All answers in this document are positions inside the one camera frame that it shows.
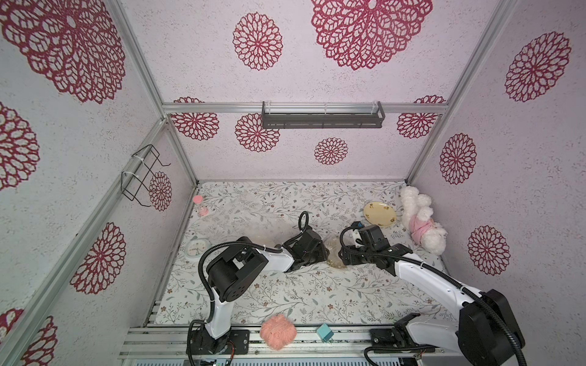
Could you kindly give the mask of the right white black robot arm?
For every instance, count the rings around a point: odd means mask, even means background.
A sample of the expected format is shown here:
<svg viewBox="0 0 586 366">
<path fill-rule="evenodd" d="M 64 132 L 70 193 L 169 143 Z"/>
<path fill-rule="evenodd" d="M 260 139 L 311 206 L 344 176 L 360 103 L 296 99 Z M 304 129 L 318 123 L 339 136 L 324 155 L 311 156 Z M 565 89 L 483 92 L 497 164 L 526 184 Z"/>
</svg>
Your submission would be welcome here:
<svg viewBox="0 0 586 366">
<path fill-rule="evenodd" d="M 343 242 L 351 232 L 355 245 Z M 391 245 L 382 229 L 356 221 L 339 236 L 340 259 L 345 265 L 373 264 L 408 282 L 440 303 L 452 321 L 419 313 L 409 314 L 389 328 L 389 341 L 373 343 L 365 353 L 459 352 L 472 365 L 525 365 L 526 345 L 506 297 L 496 291 L 469 287 L 429 265 L 402 244 Z"/>
</svg>

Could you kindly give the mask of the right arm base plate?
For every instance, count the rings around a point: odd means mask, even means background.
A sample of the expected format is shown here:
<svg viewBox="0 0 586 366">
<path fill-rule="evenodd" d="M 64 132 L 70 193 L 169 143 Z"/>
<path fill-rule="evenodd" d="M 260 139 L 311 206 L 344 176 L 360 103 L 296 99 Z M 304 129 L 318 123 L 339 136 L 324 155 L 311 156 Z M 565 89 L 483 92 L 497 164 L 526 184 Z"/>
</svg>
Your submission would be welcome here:
<svg viewBox="0 0 586 366">
<path fill-rule="evenodd" d="M 382 353 L 389 349 L 409 350 L 412 346 L 408 334 L 400 328 L 370 329 L 369 334 L 375 353 Z"/>
</svg>

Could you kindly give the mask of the cream dinner plate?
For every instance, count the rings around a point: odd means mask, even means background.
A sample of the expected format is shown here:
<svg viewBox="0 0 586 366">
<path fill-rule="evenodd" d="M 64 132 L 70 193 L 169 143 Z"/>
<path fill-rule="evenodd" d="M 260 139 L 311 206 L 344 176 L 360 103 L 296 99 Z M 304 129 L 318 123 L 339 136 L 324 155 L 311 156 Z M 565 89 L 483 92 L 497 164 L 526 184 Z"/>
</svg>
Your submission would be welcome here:
<svg viewBox="0 0 586 366">
<path fill-rule="evenodd" d="M 372 224 L 381 228 L 393 227 L 397 224 L 397 214 L 395 209 L 380 201 L 369 202 L 363 208 L 363 216 Z"/>
</svg>

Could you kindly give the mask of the bubble-wrapped plate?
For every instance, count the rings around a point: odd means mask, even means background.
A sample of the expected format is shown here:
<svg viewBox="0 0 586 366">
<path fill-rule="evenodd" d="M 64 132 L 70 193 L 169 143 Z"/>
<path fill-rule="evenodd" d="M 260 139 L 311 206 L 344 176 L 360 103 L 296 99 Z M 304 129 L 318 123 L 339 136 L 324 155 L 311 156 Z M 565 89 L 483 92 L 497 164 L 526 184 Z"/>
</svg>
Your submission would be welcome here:
<svg viewBox="0 0 586 366">
<path fill-rule="evenodd" d="M 258 244 L 263 247 L 280 248 L 282 246 L 281 242 L 279 242 L 273 236 L 270 236 L 268 234 L 256 233 L 256 234 L 250 234 L 248 237 L 250 238 L 250 240 L 253 243 Z"/>
<path fill-rule="evenodd" d="M 327 264 L 336 269 L 345 269 L 346 265 L 340 258 L 340 250 L 342 246 L 338 237 L 331 236 L 325 241 L 325 248 L 328 251 Z"/>
</svg>

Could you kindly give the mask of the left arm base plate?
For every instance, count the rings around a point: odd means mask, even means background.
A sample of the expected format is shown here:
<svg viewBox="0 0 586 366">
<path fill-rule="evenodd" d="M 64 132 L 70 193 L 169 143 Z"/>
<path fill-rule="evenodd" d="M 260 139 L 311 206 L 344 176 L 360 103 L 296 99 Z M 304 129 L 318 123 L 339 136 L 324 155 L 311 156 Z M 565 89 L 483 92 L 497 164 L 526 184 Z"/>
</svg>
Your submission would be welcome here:
<svg viewBox="0 0 586 366">
<path fill-rule="evenodd" d="M 232 329 L 219 339 L 208 331 L 197 329 L 188 335 L 187 355 L 246 355 L 250 345 L 250 331 Z"/>
</svg>

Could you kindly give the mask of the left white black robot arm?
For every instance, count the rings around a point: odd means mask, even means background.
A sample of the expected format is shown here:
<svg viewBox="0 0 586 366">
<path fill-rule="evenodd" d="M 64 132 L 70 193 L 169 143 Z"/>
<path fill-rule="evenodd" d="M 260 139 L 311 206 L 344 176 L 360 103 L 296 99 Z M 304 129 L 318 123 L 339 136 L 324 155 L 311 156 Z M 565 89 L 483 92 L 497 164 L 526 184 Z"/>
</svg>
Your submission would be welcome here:
<svg viewBox="0 0 586 366">
<path fill-rule="evenodd" d="M 242 236 L 207 249 L 198 263 L 198 275 L 210 299 L 206 334 L 217 340 L 229 333 L 233 303 L 262 273 L 297 271 L 326 262 L 329 255 L 323 239 L 311 229 L 275 247 Z"/>
</svg>

